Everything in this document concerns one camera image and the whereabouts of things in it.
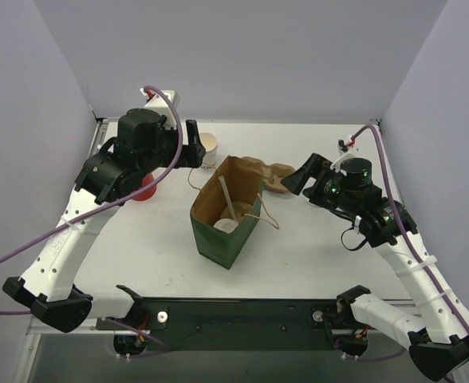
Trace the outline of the single white straw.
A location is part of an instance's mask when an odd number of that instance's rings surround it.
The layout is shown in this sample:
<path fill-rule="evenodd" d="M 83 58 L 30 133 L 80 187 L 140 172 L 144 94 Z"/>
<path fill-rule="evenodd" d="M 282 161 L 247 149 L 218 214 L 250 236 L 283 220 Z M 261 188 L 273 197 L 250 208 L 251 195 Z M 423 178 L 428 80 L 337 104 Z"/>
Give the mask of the single white straw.
<path fill-rule="evenodd" d="M 238 220 L 237 220 L 235 210 L 234 210 L 234 207 L 233 207 L 233 204 L 232 204 L 232 201 L 231 201 L 231 197 L 230 197 L 230 194 L 229 194 L 229 191 L 228 191 L 228 188 L 227 188 L 227 183 L 225 181 L 225 177 L 220 176 L 219 177 L 219 182 L 221 184 L 223 194 L 224 194 L 225 200 L 227 202 L 227 208 L 228 208 L 228 211 L 230 213 L 231 219 L 234 220 L 235 222 L 237 222 Z"/>

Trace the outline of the green paper takeout bag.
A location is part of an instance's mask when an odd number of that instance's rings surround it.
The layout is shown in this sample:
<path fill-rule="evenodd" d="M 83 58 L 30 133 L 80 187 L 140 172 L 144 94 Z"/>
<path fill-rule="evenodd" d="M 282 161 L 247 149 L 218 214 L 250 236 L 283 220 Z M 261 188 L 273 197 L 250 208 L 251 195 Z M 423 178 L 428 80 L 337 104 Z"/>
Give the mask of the green paper takeout bag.
<path fill-rule="evenodd" d="M 191 227 L 199 254 L 229 270 L 258 223 L 268 223 L 276 230 L 280 225 L 264 203 L 263 174 L 260 169 L 236 156 L 228 156 L 211 169 L 213 173 L 202 187 L 189 184 L 197 191 L 190 210 Z M 218 220 L 231 218 L 219 182 L 220 176 L 225 177 L 232 202 L 242 201 L 253 205 L 250 213 L 244 215 L 230 234 L 213 228 Z"/>

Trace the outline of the brown pulp cup carrier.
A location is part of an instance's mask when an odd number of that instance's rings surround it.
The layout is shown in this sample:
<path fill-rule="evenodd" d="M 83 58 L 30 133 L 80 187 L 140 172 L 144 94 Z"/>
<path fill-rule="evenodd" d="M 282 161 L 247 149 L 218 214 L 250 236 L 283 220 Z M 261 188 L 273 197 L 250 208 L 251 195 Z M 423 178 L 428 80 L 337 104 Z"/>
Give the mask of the brown pulp cup carrier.
<path fill-rule="evenodd" d="M 234 215 L 238 223 L 243 220 L 244 215 L 249 214 L 253 205 L 249 203 L 244 203 L 242 201 L 233 201 L 232 202 Z"/>

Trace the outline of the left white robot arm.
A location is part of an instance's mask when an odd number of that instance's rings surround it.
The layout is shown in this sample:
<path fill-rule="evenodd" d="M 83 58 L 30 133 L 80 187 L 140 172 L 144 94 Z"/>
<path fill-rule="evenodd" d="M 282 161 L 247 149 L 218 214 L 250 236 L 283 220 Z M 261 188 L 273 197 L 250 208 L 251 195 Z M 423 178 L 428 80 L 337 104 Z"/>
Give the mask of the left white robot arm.
<path fill-rule="evenodd" d="M 199 168 L 205 155 L 196 120 L 187 131 L 173 128 L 170 118 L 150 109 L 131 109 L 117 123 L 116 136 L 90 156 L 75 180 L 56 232 L 20 277 L 2 287 L 30 313 L 63 333 L 90 318 L 115 318 L 123 327 L 140 324 L 142 298 L 119 286 L 117 294 L 83 292 L 74 281 L 106 223 L 142 188 L 157 168 Z"/>

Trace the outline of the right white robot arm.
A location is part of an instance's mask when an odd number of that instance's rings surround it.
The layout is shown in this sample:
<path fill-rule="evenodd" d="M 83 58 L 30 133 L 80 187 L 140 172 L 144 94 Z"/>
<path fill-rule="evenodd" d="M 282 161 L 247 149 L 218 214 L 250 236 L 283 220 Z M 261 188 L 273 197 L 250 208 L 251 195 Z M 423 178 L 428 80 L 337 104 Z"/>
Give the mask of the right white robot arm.
<path fill-rule="evenodd" d="M 343 323 L 365 324 L 387 335 L 432 381 L 469 361 L 469 310 L 439 272 L 406 208 L 373 183 L 369 160 L 351 158 L 334 166 L 314 153 L 283 178 L 282 185 L 348 220 L 392 268 L 420 313 L 407 314 L 370 289 L 355 286 L 337 296 L 337 316 Z"/>

